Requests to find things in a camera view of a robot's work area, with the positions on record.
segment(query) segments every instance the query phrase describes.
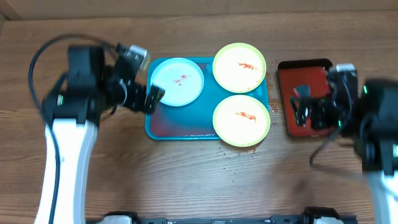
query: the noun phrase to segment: red sauce smear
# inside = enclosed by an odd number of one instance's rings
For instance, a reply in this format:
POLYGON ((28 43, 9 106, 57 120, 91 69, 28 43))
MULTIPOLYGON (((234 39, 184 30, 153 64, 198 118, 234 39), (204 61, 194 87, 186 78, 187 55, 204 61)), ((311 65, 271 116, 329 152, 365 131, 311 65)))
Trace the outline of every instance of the red sauce smear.
POLYGON ((182 80, 187 79, 188 77, 186 75, 182 75, 181 79, 179 80, 174 80, 174 83, 178 83, 179 86, 182 86, 182 80))
POLYGON ((238 64, 239 64, 239 66, 241 66, 243 68, 248 68, 248 69, 256 70, 256 71, 258 70, 254 65, 250 65, 248 63, 239 63, 238 62, 238 64))
POLYGON ((252 119, 252 120, 254 120, 254 122, 257 121, 256 116, 254 116, 254 115, 247 114, 247 113, 245 113, 245 112, 237 112, 236 114, 237 114, 237 115, 244 116, 245 118, 252 119))

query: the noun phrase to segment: wooden tabletop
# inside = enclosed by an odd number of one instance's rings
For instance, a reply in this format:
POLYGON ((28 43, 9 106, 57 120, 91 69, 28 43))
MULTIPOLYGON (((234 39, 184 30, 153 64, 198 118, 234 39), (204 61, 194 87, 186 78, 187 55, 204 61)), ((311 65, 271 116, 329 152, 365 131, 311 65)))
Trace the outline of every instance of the wooden tabletop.
MULTIPOLYGON (((45 166, 44 125, 27 87, 31 57, 47 40, 85 33, 136 44, 158 57, 214 56, 246 42, 267 61, 272 127, 257 148, 221 141, 155 141, 144 115, 119 110, 99 127, 91 156, 86 217, 114 210, 141 217, 266 217, 333 207, 373 222, 368 186, 309 168, 320 139, 285 133, 275 71, 283 60, 328 58, 351 62, 365 78, 398 78, 398 11, 316 12, 207 17, 146 17, 6 22, 0 36, 0 223, 32 223, 45 166)), ((40 98, 67 69, 65 42, 51 47, 35 68, 40 98)), ((146 79, 142 73, 137 78, 146 79)), ((357 174, 352 149, 331 144, 318 163, 357 174)))

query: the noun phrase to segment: plate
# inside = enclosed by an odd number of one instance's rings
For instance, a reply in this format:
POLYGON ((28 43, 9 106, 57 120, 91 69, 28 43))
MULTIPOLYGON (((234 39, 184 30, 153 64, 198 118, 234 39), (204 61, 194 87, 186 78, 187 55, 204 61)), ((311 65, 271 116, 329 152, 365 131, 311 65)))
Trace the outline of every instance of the plate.
POLYGON ((165 90, 161 103, 184 106, 198 98, 204 79, 202 70, 195 62, 185 58, 171 58, 154 70, 150 84, 165 90))
POLYGON ((267 72, 264 56, 257 48, 244 43, 223 47, 213 62, 214 78, 224 89, 247 93, 257 88, 267 72))
POLYGON ((261 142, 269 131, 271 119, 257 99, 234 95, 224 99, 213 114, 217 135, 230 145, 247 147, 261 142))

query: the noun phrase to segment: blue surface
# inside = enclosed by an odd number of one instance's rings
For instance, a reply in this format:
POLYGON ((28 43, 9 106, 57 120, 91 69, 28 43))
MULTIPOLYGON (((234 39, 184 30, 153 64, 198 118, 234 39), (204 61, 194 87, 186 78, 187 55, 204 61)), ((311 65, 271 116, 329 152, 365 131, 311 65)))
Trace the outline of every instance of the blue surface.
MULTIPOLYGON (((169 58, 159 58, 151 63, 148 69, 148 81, 150 85, 150 78, 162 62, 169 58)), ((186 58, 197 63, 203 70, 205 77, 204 86, 201 95, 192 103, 185 106, 167 106, 160 103, 156 109, 155 114, 146 115, 145 131, 152 138, 156 140, 204 140, 204 139, 220 139, 213 129, 213 112, 217 105, 225 98, 236 95, 230 91, 222 88, 213 76, 213 57, 189 57, 186 58), (171 133, 169 136, 164 134, 158 136, 154 134, 157 129, 157 124, 151 127, 152 116, 156 116, 159 123, 164 128, 162 133, 171 133)), ((253 91, 244 93, 244 95, 252 96, 268 107, 267 82, 264 78, 263 82, 253 91)))

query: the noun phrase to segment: tray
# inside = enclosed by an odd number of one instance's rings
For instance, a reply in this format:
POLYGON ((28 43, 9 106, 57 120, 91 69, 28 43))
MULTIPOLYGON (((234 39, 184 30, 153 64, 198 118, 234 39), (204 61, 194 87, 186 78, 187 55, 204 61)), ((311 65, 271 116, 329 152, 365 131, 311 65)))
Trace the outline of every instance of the tray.
MULTIPOLYGON (((169 58, 154 60, 148 69, 148 86, 157 66, 169 58)), ((187 57, 203 71, 205 82, 202 93, 192 103, 185 106, 167 106, 159 103, 152 115, 146 115, 145 131, 156 140, 212 140, 220 139, 213 128, 213 112, 223 99, 236 95, 222 88, 213 76, 214 57, 187 57)), ((253 91, 244 93, 252 96, 268 107, 266 78, 253 91)))

